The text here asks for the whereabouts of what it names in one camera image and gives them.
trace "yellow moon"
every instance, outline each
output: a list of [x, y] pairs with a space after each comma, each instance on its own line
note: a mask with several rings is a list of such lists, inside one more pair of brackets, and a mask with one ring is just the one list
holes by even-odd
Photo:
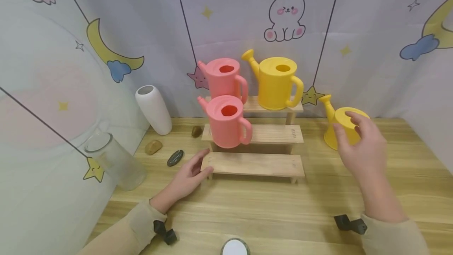
[[101, 38], [101, 32], [99, 31], [99, 18], [92, 21], [87, 27], [87, 37], [93, 49], [98, 54], [99, 58], [107, 64], [108, 61], [119, 61], [121, 63], [128, 64], [131, 70], [140, 68], [144, 62], [144, 56], [138, 58], [130, 58], [119, 55], [109, 49]]
[[453, 11], [453, 0], [447, 0], [439, 6], [423, 27], [423, 37], [434, 34], [434, 37], [439, 40], [439, 46], [437, 48], [453, 47], [453, 31], [444, 28], [442, 25], [450, 11]]

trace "tipped-over yellow watering can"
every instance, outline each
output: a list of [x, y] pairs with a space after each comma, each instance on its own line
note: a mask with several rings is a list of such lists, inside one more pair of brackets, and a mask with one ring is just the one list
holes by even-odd
[[[304, 83], [294, 76], [297, 64], [284, 57], [264, 59], [260, 64], [253, 58], [253, 49], [247, 50], [242, 59], [248, 61], [258, 80], [258, 103], [270, 111], [295, 107], [302, 99]], [[296, 94], [291, 100], [291, 89], [296, 85]]]
[[346, 132], [346, 136], [348, 136], [349, 144], [355, 145], [357, 142], [360, 141], [360, 136], [355, 131], [354, 129], [355, 124], [351, 122], [351, 118], [348, 115], [346, 115], [346, 112], [352, 111], [360, 115], [366, 116], [367, 118], [370, 117], [360, 109], [355, 109], [353, 107], [342, 107], [335, 111], [335, 109], [330, 103], [330, 98], [331, 98], [330, 94], [319, 98], [319, 101], [324, 103], [324, 106], [326, 108], [327, 119], [329, 120], [329, 127], [327, 128], [327, 131], [324, 134], [324, 141], [329, 147], [333, 148], [334, 150], [338, 149], [337, 137], [335, 136], [332, 123], [339, 123], [341, 126], [343, 126]]

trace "watering can spout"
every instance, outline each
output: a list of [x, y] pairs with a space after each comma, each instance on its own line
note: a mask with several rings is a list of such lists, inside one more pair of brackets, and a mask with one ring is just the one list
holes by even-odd
[[259, 79], [260, 74], [260, 65], [256, 62], [253, 58], [253, 49], [249, 49], [241, 56], [242, 60], [247, 61], [250, 66], [252, 67], [253, 73], [255, 74], [256, 78]]
[[206, 64], [204, 64], [203, 61], [199, 60], [198, 65], [199, 65], [201, 71], [203, 72], [203, 74], [206, 76]]
[[197, 100], [199, 101], [199, 104], [201, 105], [203, 111], [206, 113], [206, 107], [208, 107], [208, 102], [200, 96], [197, 98]]
[[332, 104], [330, 103], [330, 98], [332, 96], [330, 94], [326, 94], [324, 97], [319, 98], [319, 101], [324, 103], [324, 107], [326, 108], [326, 115], [329, 123], [332, 123], [333, 116], [335, 115], [335, 109], [333, 108]]

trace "watering can handle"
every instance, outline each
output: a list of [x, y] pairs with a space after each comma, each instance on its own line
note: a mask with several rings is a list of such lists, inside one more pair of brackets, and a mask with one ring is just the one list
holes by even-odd
[[236, 82], [238, 83], [238, 92], [239, 93], [240, 93], [239, 87], [242, 88], [241, 101], [242, 101], [242, 104], [244, 105], [247, 102], [247, 98], [249, 96], [249, 87], [247, 85], [247, 80], [244, 79], [244, 77], [239, 76], [239, 75], [236, 75], [235, 79], [236, 79]]
[[252, 139], [252, 124], [250, 124], [250, 122], [248, 122], [248, 120], [246, 120], [243, 117], [239, 118], [239, 123], [245, 128], [245, 137], [241, 130], [241, 136], [239, 136], [239, 141], [242, 144], [247, 145], [248, 143], [250, 143]]
[[304, 94], [304, 83], [301, 79], [297, 78], [296, 76], [291, 76], [291, 82], [296, 85], [296, 95], [294, 96], [294, 100], [287, 100], [286, 106], [288, 107], [295, 107], [302, 99], [302, 94]]

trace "printed backdrop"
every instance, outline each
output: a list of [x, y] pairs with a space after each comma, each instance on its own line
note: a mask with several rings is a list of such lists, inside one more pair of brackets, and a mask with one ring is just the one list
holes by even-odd
[[[240, 58], [250, 48], [257, 61], [297, 63], [304, 116], [324, 116], [318, 99], [332, 94], [335, 107], [405, 118], [453, 170], [453, 0], [0, 0], [0, 8], [4, 253], [74, 254], [114, 188], [83, 153], [86, 139], [107, 130], [133, 153], [148, 126], [133, 96], [143, 85], [160, 89], [173, 117], [204, 116], [196, 98], [209, 86], [197, 61], [238, 60], [257, 94]], [[24, 218], [29, 200], [44, 196]]]

